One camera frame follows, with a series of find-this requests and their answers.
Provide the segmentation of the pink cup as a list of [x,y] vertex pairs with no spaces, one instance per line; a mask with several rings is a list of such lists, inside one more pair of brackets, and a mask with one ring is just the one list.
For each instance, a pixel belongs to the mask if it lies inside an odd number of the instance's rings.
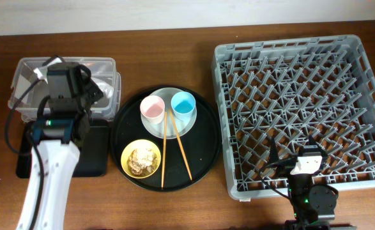
[[159,124],[164,119],[165,102],[156,95],[145,97],[140,104],[141,118],[151,124]]

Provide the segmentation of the grey plate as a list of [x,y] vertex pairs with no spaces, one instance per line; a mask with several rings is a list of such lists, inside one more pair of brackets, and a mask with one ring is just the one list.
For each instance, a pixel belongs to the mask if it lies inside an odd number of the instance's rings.
[[[156,95],[156,96],[161,97],[163,99],[163,101],[165,102],[165,108],[168,111],[169,109],[172,110],[172,108],[171,108],[171,98],[176,93],[181,92],[181,91],[183,91],[183,90],[178,89],[178,88],[161,88],[161,89],[158,89],[158,90],[152,92],[150,95]],[[172,112],[180,137],[182,135],[185,135],[193,127],[193,125],[196,121],[196,117],[197,117],[197,107],[196,107],[196,105],[195,105],[195,109],[193,111],[192,117],[188,120],[180,120]],[[151,123],[149,123],[148,121],[146,121],[142,118],[141,118],[141,120],[142,120],[143,126],[145,127],[145,129],[150,134],[154,135],[155,137],[159,137],[159,138],[163,139],[163,137],[164,137],[164,120],[162,120],[159,124],[156,124],[156,125],[151,124]]]

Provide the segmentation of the wooden chopstick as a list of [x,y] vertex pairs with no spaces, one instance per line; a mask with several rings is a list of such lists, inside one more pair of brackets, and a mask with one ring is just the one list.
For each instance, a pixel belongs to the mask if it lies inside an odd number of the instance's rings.
[[166,141],[167,141],[167,111],[165,111],[165,114],[164,114],[164,137],[163,137],[163,151],[162,151],[161,188],[164,188]]
[[187,169],[187,173],[188,173],[188,176],[190,178],[190,181],[193,180],[192,178],[192,174],[191,174],[191,170],[190,170],[190,166],[188,164],[188,160],[187,160],[187,157],[186,157],[186,154],[185,154],[185,150],[183,148],[183,144],[182,144],[182,141],[180,139],[180,135],[178,133],[178,129],[177,129],[177,126],[176,126],[176,122],[175,122],[175,119],[174,119],[174,116],[173,116],[173,113],[172,111],[169,109],[169,114],[170,114],[170,117],[171,117],[171,121],[172,121],[172,126],[173,126],[173,129],[175,131],[175,134],[176,134],[176,139],[177,139],[177,142],[178,142],[178,145],[180,147],[180,151],[181,151],[181,154],[182,154],[182,157],[183,157],[183,161],[185,163],[185,167]]

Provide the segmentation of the yellow bowl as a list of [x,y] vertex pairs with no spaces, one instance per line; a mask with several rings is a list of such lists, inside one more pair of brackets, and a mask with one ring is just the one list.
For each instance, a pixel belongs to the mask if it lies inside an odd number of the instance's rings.
[[[146,148],[146,149],[151,149],[155,152],[157,158],[158,158],[158,165],[157,165],[157,168],[149,175],[147,176],[136,176],[136,175],[133,175],[130,171],[130,168],[128,167],[128,158],[131,154],[131,152],[134,150],[134,149],[139,149],[139,148]],[[153,175],[159,168],[160,166],[160,163],[161,163],[161,159],[162,159],[162,156],[161,156],[161,152],[158,148],[158,146],[149,141],[149,140],[146,140],[146,139],[139,139],[139,140],[136,140],[136,141],[133,141],[131,142],[130,144],[128,144],[124,150],[122,151],[122,154],[121,154],[121,168],[122,170],[124,170],[125,174],[127,174],[128,176],[130,176],[131,178],[135,178],[135,179],[143,179],[143,178],[147,178],[151,175]]]

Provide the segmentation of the food scraps pile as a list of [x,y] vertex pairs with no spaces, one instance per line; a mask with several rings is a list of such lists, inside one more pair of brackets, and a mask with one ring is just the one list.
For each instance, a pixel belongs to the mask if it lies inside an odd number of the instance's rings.
[[158,165],[158,158],[152,149],[134,149],[128,158],[128,167],[133,175],[147,176]]

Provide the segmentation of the blue cup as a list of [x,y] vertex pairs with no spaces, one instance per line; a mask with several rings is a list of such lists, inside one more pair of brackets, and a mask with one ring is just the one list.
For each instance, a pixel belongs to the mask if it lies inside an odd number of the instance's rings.
[[171,108],[174,115],[180,120],[188,120],[192,117],[195,109],[194,96],[186,91],[176,93],[171,98]]

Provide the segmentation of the white napkin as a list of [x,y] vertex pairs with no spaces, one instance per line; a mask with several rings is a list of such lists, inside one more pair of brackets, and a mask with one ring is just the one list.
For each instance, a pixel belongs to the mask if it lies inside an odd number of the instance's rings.
[[104,98],[110,99],[113,97],[114,88],[110,84],[106,83],[104,80],[100,80],[95,77],[92,77],[91,79],[98,86],[98,88],[102,91]]

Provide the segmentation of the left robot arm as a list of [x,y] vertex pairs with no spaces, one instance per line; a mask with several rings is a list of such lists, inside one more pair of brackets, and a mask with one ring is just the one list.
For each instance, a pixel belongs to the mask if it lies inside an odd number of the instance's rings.
[[90,131],[91,106],[103,92],[77,62],[44,66],[49,94],[27,132],[31,172],[17,229],[62,229],[68,191]]

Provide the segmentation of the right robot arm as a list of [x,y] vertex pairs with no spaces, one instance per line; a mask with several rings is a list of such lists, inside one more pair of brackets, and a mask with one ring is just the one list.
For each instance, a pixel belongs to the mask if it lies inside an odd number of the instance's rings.
[[298,154],[280,159],[275,139],[270,141],[270,157],[266,168],[274,168],[278,177],[287,179],[287,195],[294,211],[294,220],[284,223],[285,229],[356,229],[356,226],[334,226],[339,191],[329,185],[316,185],[313,176],[323,170],[327,152],[312,136]]

